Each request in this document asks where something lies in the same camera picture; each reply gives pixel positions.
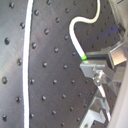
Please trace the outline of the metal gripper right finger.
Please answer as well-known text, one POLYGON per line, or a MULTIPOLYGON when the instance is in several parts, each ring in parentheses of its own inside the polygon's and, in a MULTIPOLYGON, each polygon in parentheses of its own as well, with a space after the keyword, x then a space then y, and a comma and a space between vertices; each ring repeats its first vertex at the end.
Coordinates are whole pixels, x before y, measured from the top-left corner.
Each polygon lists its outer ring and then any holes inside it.
POLYGON ((100 51, 86 53, 88 59, 106 60, 110 68, 125 62, 125 43, 118 42, 112 47, 103 48, 100 51))

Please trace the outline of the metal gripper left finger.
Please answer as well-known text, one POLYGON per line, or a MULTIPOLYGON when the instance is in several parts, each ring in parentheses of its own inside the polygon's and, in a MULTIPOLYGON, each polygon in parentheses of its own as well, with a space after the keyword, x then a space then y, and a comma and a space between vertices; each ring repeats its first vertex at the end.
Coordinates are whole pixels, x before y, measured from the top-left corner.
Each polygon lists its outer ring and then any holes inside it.
POLYGON ((125 73, 124 67, 113 70, 105 61, 83 61, 80 68, 84 76, 92 78, 97 86, 107 84, 112 87, 115 82, 121 83, 125 73))

